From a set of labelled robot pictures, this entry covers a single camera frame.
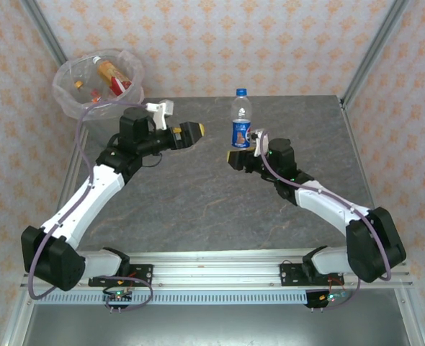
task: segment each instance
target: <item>wire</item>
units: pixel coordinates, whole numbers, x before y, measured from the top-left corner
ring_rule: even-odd
[[[115,142],[115,140],[118,138],[119,135],[120,135],[119,133],[116,133],[112,137],[110,137],[109,141],[107,142],[107,148],[110,146],[113,146],[113,143]]]
[[[338,283],[342,287],[344,292],[346,291],[344,285],[342,284],[342,282],[340,280],[338,280],[336,278],[332,278],[331,276],[328,277],[328,280],[329,280],[329,292],[331,292],[332,281],[334,281],[335,283]]]
[[[111,296],[112,294],[113,294],[113,292],[109,292],[108,290],[111,290],[112,288],[114,288],[114,287],[117,287],[117,286],[108,286],[108,287],[105,287],[103,290],[102,290],[102,293],[103,294],[107,294],[108,296]]]
[[[144,286],[146,286],[150,290],[150,295],[148,296],[148,298],[144,302],[142,302],[140,304],[136,304],[136,305],[130,305],[127,308],[124,308],[124,309],[118,309],[119,312],[131,311],[131,310],[136,310],[136,309],[142,308],[143,306],[147,305],[153,299],[153,288],[152,288],[151,284],[148,283],[147,281],[137,279],[137,278],[125,277],[125,276],[99,276],[98,278],[99,279],[105,279],[105,280],[131,280],[135,283],[143,284]],[[115,296],[116,296],[116,294],[113,293],[111,296],[108,296],[107,299],[105,300],[105,307],[107,309],[109,309],[110,312],[112,312],[114,308],[112,308],[112,306],[109,304],[109,302],[110,302],[110,299],[113,299]]]
[[[149,164],[147,166],[142,165],[142,167],[153,168],[153,167],[158,166],[161,163],[161,160],[163,159],[163,153],[158,153],[158,155],[155,155],[155,156],[160,156],[160,159],[158,160],[158,162],[156,162],[155,164]]]
[[[129,278],[134,278],[135,272],[128,275]],[[129,288],[132,288],[134,281],[131,281],[131,284],[129,285]]]
[[[88,169],[89,173],[89,183],[86,189],[84,190],[83,195],[71,206],[71,208],[66,211],[63,216],[58,220],[57,224],[55,224],[49,232],[46,233],[45,237],[40,242],[40,245],[38,245],[37,251],[35,255],[33,256],[32,264],[30,265],[30,270],[28,272],[28,293],[30,295],[31,299],[38,300],[43,297],[46,297],[49,293],[51,293],[53,290],[56,289],[55,286],[48,289],[46,292],[36,295],[33,291],[33,278],[35,275],[35,270],[38,264],[38,260],[40,258],[41,253],[43,252],[46,243],[48,242],[49,238],[53,235],[53,233],[59,228],[59,226],[67,219],[67,217],[72,214],[72,212],[75,211],[75,209],[78,208],[78,206],[84,201],[84,199],[89,194],[89,191],[91,191],[92,185],[94,184],[94,171],[92,169],[91,161],[89,160],[89,157],[84,153],[84,148],[80,144],[80,132],[81,132],[81,126],[83,125],[84,118],[94,109],[101,106],[107,106],[107,105],[122,105],[122,106],[128,106],[128,107],[139,107],[139,108],[147,108],[146,105],[141,105],[139,103],[129,103],[129,102],[121,102],[119,100],[109,100],[105,102],[98,102],[90,105],[87,107],[82,114],[80,115],[80,118],[78,119],[78,122],[76,124],[75,129],[75,144],[78,147],[79,153],[83,161],[86,163],[86,167]]]
[[[268,131],[264,131],[261,135],[261,139],[260,139],[261,148],[264,147],[264,137],[267,134],[268,134]],[[359,216],[359,218],[363,221],[363,223],[366,225],[366,227],[370,230],[370,233],[371,233],[372,237],[374,238],[374,240],[376,241],[377,248],[379,249],[380,255],[381,255],[382,260],[384,262],[385,278],[381,276],[381,277],[379,277],[379,279],[384,280],[384,281],[389,281],[392,278],[392,272],[390,271],[390,263],[388,261],[387,255],[385,253],[383,243],[380,241],[379,236],[377,235],[377,232],[374,229],[374,227],[372,226],[372,224],[370,223],[370,221],[363,214],[361,214],[356,208],[353,208],[350,204],[348,204],[348,202],[346,202],[345,200],[343,200],[339,196],[336,196],[333,193],[327,192],[327,191],[322,190],[322,189],[316,189],[314,187],[305,186],[305,185],[301,185],[301,184],[298,184],[298,183],[295,183],[295,182],[291,182],[288,179],[281,177],[280,175],[278,175],[278,173],[276,173],[273,170],[273,168],[270,167],[269,162],[267,161],[267,158],[265,157],[264,151],[261,151],[261,158],[262,158],[262,162],[264,163],[264,166],[269,170],[269,172],[275,178],[277,178],[281,182],[284,182],[285,184],[296,187],[298,189],[309,190],[309,191],[313,191],[313,192],[320,193],[322,195],[328,196],[328,197],[332,198],[333,200],[335,200],[336,202],[342,204],[344,207],[350,209],[351,212],[357,214],[357,216]]]
[[[358,283],[357,283],[357,288],[354,290],[354,292],[350,295],[350,297],[348,297],[345,301],[342,301],[342,303],[337,304],[335,306],[327,306],[326,308],[319,308],[317,310],[320,311],[325,311],[325,310],[334,310],[337,308],[340,308],[341,306],[345,306],[347,304],[350,304],[352,302],[353,297],[355,297],[359,291],[360,285],[361,285],[362,281],[360,279],[358,279]]]

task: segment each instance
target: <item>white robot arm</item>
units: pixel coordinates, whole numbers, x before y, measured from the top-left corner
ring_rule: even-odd
[[[72,289],[82,278],[129,274],[122,268],[129,262],[117,250],[103,249],[88,255],[77,252],[84,232],[110,198],[142,167],[143,157],[167,149],[188,148],[205,133],[199,123],[167,127],[165,117],[172,114],[172,101],[146,106],[146,109],[126,109],[120,118],[120,132],[115,136],[117,143],[109,143],[100,154],[93,168],[93,178],[88,177],[73,197],[39,229],[29,226],[23,232],[21,240],[26,271],[32,269],[40,249],[41,255],[37,256],[36,266],[33,265],[35,276],[62,290]]]
[[[274,183],[280,197],[320,216],[346,237],[346,247],[320,247],[304,256],[301,270],[311,283],[343,272],[353,272],[371,283],[387,272],[387,265],[394,267],[404,261],[405,249],[386,209],[370,210],[334,194],[298,169],[289,139],[276,138],[269,142],[266,137],[263,130],[254,131],[251,139],[256,141],[256,148],[230,151],[228,163],[236,170],[260,173],[263,179]]]

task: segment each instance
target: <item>patterned wall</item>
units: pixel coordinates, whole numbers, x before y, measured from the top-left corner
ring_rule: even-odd
[[[342,95],[393,0],[39,0],[69,57],[127,49],[149,97]]]
[[[373,198],[394,215],[425,300],[425,0],[411,0],[349,117]]]
[[[23,273],[20,234],[55,210],[74,121],[50,96],[55,66],[18,0],[0,0],[0,341]]]

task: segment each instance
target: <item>blue bottle label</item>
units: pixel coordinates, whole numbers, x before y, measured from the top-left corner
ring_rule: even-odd
[[[232,146],[236,148],[249,148],[251,145],[251,122],[233,122]]]

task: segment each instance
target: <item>gray table surface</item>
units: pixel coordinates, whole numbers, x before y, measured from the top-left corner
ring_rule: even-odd
[[[334,227],[283,200],[271,183],[228,166],[232,100],[174,99],[169,125],[203,123],[205,137],[191,148],[165,151],[156,168],[137,172],[90,225],[80,249],[169,252],[344,245]],[[338,195],[371,206],[335,96],[250,100],[253,128],[268,129],[270,138],[289,138],[302,170]],[[100,151],[90,136],[87,154],[95,159]],[[154,159],[147,158],[146,164]],[[86,177],[81,165],[80,184]]]

